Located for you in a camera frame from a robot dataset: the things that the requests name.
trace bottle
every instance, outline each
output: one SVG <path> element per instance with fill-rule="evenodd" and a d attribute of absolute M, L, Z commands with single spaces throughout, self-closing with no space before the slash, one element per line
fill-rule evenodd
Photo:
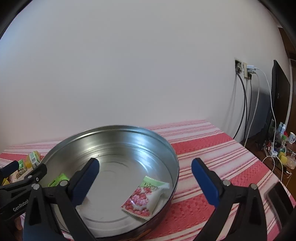
<path fill-rule="evenodd" d="M 280 132 L 281 136 L 284 134 L 285 130 L 286 130 L 286 125 L 283 124 L 283 127 L 281 128 L 281 132 Z"/>
<path fill-rule="evenodd" d="M 285 135 L 281 136 L 281 148 L 286 146 L 287 137 Z"/>
<path fill-rule="evenodd" d="M 281 123 L 279 124 L 279 127 L 278 127 L 278 132 L 279 132 L 279 133 L 281 132 L 282 127 L 283 127 L 283 123 L 281 122 Z"/>

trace yellow sponge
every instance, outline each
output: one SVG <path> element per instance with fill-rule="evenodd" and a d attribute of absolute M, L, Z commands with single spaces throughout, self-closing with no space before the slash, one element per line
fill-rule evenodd
<path fill-rule="evenodd" d="M 287 158 L 286 156 L 284 156 L 284 155 L 281 155 L 280 160 L 281 160 L 281 163 L 282 163 L 283 165 L 286 165 L 286 163 L 287 163 L 287 161 L 288 161 L 288 158 Z"/>
<path fill-rule="evenodd" d="M 285 154 L 285 153 L 283 153 L 282 151 L 280 151 L 280 152 L 279 152 L 279 154 L 278 154 L 278 158 L 279 158 L 279 159 L 281 159 L 281 156 L 282 156 L 282 155 L 284 155 L 284 156 L 285 156 L 286 154 Z"/>

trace pink candy package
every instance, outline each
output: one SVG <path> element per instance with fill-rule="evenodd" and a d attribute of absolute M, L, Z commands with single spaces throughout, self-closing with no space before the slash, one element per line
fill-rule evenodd
<path fill-rule="evenodd" d="M 136 217 L 148 220 L 152 217 L 152 212 L 161 194 L 169 188 L 169 183 L 145 176 L 141 185 L 138 186 L 121 208 Z"/>

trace pink striped tablecloth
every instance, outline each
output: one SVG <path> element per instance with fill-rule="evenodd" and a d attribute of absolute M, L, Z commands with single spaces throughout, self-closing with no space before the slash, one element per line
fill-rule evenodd
<path fill-rule="evenodd" d="M 215 171 L 221 179 L 230 180 L 234 185 L 258 185 L 266 214 L 268 240 L 275 238 L 279 226 L 265 195 L 279 180 L 251 152 L 205 120 L 151 126 L 148 129 L 171 143 L 178 155 L 180 175 L 169 213 L 161 225 L 144 237 L 144 240 L 191 241 L 209 219 L 214 207 L 208 204 L 192 175 L 191 161 L 195 157 L 200 157 L 210 170 Z M 59 141 L 8 147 L 0 154 L 0 165 L 4 166 L 12 160 L 25 158 L 34 150 L 44 156 L 57 143 Z M 287 189 L 286 191 L 295 206 L 295 200 Z M 237 204 L 233 205 L 218 240 L 227 234 L 237 208 Z"/>

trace white cable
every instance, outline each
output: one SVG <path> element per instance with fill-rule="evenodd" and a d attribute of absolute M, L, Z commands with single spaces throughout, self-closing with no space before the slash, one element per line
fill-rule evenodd
<path fill-rule="evenodd" d="M 267 77 L 266 77 L 266 74 L 264 73 L 263 70 L 259 69 L 259 68 L 255 68 L 256 70 L 260 70 L 264 75 L 265 75 L 265 79 L 266 79 L 266 82 L 268 84 L 268 89 L 269 89 L 269 92 L 270 92 L 270 105 L 271 105 L 271 110 L 272 110 L 272 114 L 274 116 L 274 125 L 275 125 L 275 128 L 274 128 L 274 142 L 275 142 L 275 138 L 276 138 L 276 117 L 274 115 L 274 110 L 272 108 L 272 98 L 271 98 L 271 89 L 270 89 L 270 86 L 269 86 L 269 83 L 268 83 L 268 80 L 267 80 Z M 276 156 L 276 158 L 279 160 L 279 162 L 281 163 L 281 181 L 283 179 L 283 172 L 284 172 L 284 167 L 283 167 L 283 164 L 281 162 L 281 160 Z"/>
<path fill-rule="evenodd" d="M 282 182 L 282 180 L 283 180 L 283 173 L 284 173 L 284 166 L 283 166 L 283 164 L 282 164 L 282 162 L 281 162 L 281 160 L 276 156 L 276 158 L 279 160 L 279 162 L 281 163 L 281 182 Z"/>
<path fill-rule="evenodd" d="M 272 158 L 272 160 L 273 160 L 273 162 L 274 162 L 274 158 L 272 157 L 272 156 L 267 156 L 267 157 L 265 157 L 264 159 L 263 159 L 263 161 L 262 161 L 262 163 L 264 162 L 264 160 L 266 159 L 266 158 L 268 158 L 268 157 L 271 157 Z"/>
<path fill-rule="evenodd" d="M 257 94 L 257 100 L 256 100 L 256 105 L 255 105 L 255 110 L 254 110 L 254 115 L 253 115 L 253 118 L 252 118 L 252 121 L 251 121 L 251 124 L 249 126 L 249 130 L 248 130 L 248 134 L 247 134 L 247 138 L 244 142 L 244 147 L 246 147 L 246 143 L 247 143 L 247 140 L 248 140 L 248 137 L 249 137 L 249 133 L 250 133 L 250 129 L 251 129 L 251 126 L 252 126 L 252 123 L 253 123 L 253 120 L 254 120 L 254 117 L 255 117 L 255 114 L 256 114 L 256 110 L 257 110 L 257 105 L 258 105 L 258 99 L 259 99 L 259 92 L 260 92 L 260 80 L 259 80 L 259 76 L 257 73 L 255 73 L 257 75 L 257 78 L 258 78 L 258 94 Z"/>
<path fill-rule="evenodd" d="M 265 79 L 266 79 L 266 82 L 268 84 L 268 89 L 269 89 L 269 93 L 270 93 L 270 105 L 271 105 L 272 114 L 274 116 L 274 125 L 275 125 L 275 128 L 274 128 L 274 141 L 275 141 L 275 139 L 276 139 L 276 117 L 274 115 L 274 109 L 272 108 L 271 89 L 269 87 L 269 83 L 268 83 L 268 80 L 267 80 L 267 77 L 266 77 L 266 74 L 264 73 L 264 71 L 262 71 L 261 69 L 258 69 L 258 68 L 255 68 L 255 69 L 260 70 L 265 75 Z"/>

